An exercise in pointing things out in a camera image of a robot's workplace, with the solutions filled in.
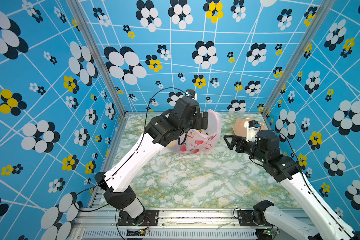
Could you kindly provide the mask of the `pink scalloped plastic plate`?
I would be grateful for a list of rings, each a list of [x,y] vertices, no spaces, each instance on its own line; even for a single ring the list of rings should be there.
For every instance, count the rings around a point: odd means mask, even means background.
[[[247,133],[246,133],[246,128],[245,128],[245,123],[248,122],[248,121],[251,121],[251,120],[255,120],[255,119],[252,118],[252,117],[249,117],[249,118],[246,118],[246,119],[237,119],[236,123],[233,125],[233,130],[234,130],[235,135],[246,138]],[[265,126],[264,122],[259,122],[259,124],[261,125],[260,131],[266,129],[266,126]]]

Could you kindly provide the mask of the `pink plastic bag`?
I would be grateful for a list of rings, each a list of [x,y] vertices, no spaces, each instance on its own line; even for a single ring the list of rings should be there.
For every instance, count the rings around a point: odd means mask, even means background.
[[[222,119],[221,115],[212,110],[209,113],[208,127],[206,130],[189,130],[187,138],[185,135],[180,136],[178,140],[172,141],[168,145],[168,149],[177,154],[185,153],[205,153],[209,154],[217,145],[222,133]]]

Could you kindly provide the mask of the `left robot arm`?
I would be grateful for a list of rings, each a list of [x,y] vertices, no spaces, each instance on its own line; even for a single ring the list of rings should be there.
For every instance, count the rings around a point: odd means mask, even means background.
[[[135,224],[146,217],[146,209],[130,186],[143,166],[170,142],[186,136],[189,130],[205,130],[208,113],[201,112],[194,97],[180,98],[173,109],[150,120],[137,143],[107,172],[99,172],[95,180],[104,192],[106,202],[128,213]]]

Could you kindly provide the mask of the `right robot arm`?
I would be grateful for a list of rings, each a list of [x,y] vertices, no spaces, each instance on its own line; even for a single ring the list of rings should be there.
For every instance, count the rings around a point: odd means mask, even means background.
[[[344,222],[312,187],[301,167],[281,153],[280,139],[275,132],[263,130],[256,136],[253,142],[240,136],[224,136],[224,140],[230,150],[256,160],[294,197],[313,225],[297,220],[268,200],[254,206],[254,222],[275,226],[297,240],[360,240],[360,231]]]

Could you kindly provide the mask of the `right green circuit board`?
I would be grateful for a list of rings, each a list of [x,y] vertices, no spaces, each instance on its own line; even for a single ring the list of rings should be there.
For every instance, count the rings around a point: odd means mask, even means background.
[[[257,229],[256,234],[258,240],[272,240],[278,234],[278,231],[275,229]]]

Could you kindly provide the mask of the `green circuit board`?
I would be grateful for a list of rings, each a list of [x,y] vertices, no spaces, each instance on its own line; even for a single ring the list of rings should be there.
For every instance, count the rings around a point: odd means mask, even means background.
[[[256,234],[258,240],[272,240],[278,234],[278,231],[275,229],[257,229]]]
[[[149,233],[149,229],[127,229],[127,237],[144,237]]]

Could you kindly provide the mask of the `left green circuit board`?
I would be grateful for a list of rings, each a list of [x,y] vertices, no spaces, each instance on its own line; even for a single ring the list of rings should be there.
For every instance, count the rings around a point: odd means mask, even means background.
[[[149,229],[127,229],[127,237],[144,237],[149,233]]]

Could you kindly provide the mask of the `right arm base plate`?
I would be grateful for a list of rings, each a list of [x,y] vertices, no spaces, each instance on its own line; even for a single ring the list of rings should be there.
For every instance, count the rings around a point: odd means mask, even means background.
[[[239,221],[241,227],[262,227],[266,225],[265,223],[258,224],[251,210],[235,210],[234,217]]]

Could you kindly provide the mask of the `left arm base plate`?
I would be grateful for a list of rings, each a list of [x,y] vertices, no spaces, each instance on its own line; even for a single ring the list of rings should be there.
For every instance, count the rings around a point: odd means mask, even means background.
[[[144,210],[138,217],[132,218],[126,211],[120,210],[116,217],[118,226],[157,226],[159,210]]]

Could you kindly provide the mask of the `left aluminium corner post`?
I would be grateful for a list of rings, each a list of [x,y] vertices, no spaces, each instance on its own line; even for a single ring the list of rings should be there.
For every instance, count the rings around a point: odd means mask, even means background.
[[[116,107],[119,111],[119,114],[121,115],[121,118],[125,117],[126,110],[122,104],[121,99],[118,96],[118,93],[116,91],[116,87],[111,79],[111,76],[106,68],[106,64],[104,63],[104,60],[101,56],[100,50],[96,45],[95,39],[93,37],[93,34],[90,30],[90,25],[87,23],[84,11],[81,9],[79,1],[74,0],[67,0],[67,4],[74,16],[74,19],[78,22],[79,28],[81,29],[81,33],[83,35],[83,38],[90,49],[90,52],[94,58],[94,61],[97,65],[97,68],[101,74],[101,76],[104,79],[105,85],[115,101]]]

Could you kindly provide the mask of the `aluminium corner post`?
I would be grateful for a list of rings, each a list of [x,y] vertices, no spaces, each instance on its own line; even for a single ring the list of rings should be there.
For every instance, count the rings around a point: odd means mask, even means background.
[[[104,63],[104,60],[101,56],[100,50],[96,45],[95,39],[93,37],[93,34],[90,30],[90,25],[87,23],[84,11],[81,9],[79,1],[74,0],[67,0],[67,4],[74,16],[74,19],[78,22],[79,28],[81,29],[81,33],[83,35],[83,38],[90,49],[90,52],[94,58],[94,61],[97,65],[97,68],[101,74],[101,76],[104,79],[105,85],[115,101],[116,107],[119,111],[119,114],[121,115],[121,118],[125,117],[126,110],[122,104],[121,99],[118,96],[118,93],[116,91],[116,87],[111,79],[111,76],[106,68],[106,64]]]
[[[304,33],[301,41],[299,42],[297,48],[295,49],[290,60],[288,61],[281,79],[276,83],[270,97],[268,98],[265,104],[265,107],[262,111],[262,116],[264,118],[266,117],[267,113],[269,112],[269,110],[277,100],[280,90],[287,83],[290,75],[293,73],[294,69],[299,63],[306,47],[311,43],[313,37],[316,35],[317,31],[323,24],[326,16],[328,15],[329,11],[331,10],[335,2],[336,2],[335,0],[322,1],[321,5],[319,6],[318,13],[315,19]]]

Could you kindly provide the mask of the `aluminium front rail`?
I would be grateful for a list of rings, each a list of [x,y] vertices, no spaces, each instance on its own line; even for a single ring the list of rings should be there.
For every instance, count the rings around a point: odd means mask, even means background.
[[[258,240],[257,229],[275,229],[272,240],[296,240],[272,225],[241,227],[234,217],[240,209],[158,209],[157,226],[118,226],[119,212],[105,208],[79,214],[70,240]],[[301,209],[283,212],[310,226],[313,225]],[[127,237],[127,229],[149,229],[144,237]]]

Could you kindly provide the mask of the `right aluminium corner post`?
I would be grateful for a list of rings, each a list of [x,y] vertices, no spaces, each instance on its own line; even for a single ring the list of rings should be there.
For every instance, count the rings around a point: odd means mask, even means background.
[[[266,117],[267,113],[269,112],[269,110],[277,100],[280,90],[287,83],[290,75],[293,73],[294,69],[299,63],[306,47],[311,43],[313,37],[316,35],[317,31],[323,24],[326,16],[328,15],[329,11],[331,10],[335,2],[336,2],[335,0],[322,1],[321,5],[319,6],[318,13],[315,19],[304,33],[301,41],[299,42],[297,48],[295,49],[290,60],[288,61],[281,79],[276,83],[270,97],[268,98],[265,104],[265,107],[262,111],[262,116],[264,118]]]

